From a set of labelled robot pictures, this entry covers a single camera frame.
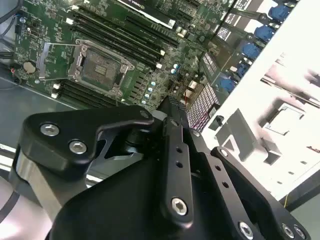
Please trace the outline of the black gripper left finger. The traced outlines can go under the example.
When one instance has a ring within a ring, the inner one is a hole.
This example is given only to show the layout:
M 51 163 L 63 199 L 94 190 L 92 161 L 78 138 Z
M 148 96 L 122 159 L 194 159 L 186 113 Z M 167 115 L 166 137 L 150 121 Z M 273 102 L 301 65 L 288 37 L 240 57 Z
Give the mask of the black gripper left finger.
M 108 152 L 98 152 L 104 140 L 111 146 L 124 132 L 146 133 L 164 157 L 160 210 L 174 225 L 194 220 L 190 143 L 193 129 L 172 97 L 152 115 L 138 105 L 37 113 L 27 117 L 13 160 L 18 177 L 28 183 L 51 221 L 86 189 L 92 163 Z

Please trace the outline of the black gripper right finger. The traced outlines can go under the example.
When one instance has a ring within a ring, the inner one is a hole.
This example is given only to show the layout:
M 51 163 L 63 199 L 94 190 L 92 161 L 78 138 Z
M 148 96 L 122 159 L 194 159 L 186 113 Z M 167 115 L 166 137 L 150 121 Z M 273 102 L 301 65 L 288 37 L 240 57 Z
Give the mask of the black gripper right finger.
M 169 109 L 186 134 L 201 178 L 217 201 L 213 217 L 225 240 L 309 240 L 308 231 L 224 147 L 209 150 L 188 125 L 186 108 L 169 97 Z

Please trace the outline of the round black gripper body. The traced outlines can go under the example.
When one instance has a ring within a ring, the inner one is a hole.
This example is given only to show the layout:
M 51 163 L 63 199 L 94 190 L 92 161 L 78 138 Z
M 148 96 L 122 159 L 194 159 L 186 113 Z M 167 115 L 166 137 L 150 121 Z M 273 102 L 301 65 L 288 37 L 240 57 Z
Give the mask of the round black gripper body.
M 218 198 L 190 157 L 193 224 L 181 230 L 161 214 L 162 166 L 143 160 L 73 197 L 57 215 L 50 240 L 230 240 Z

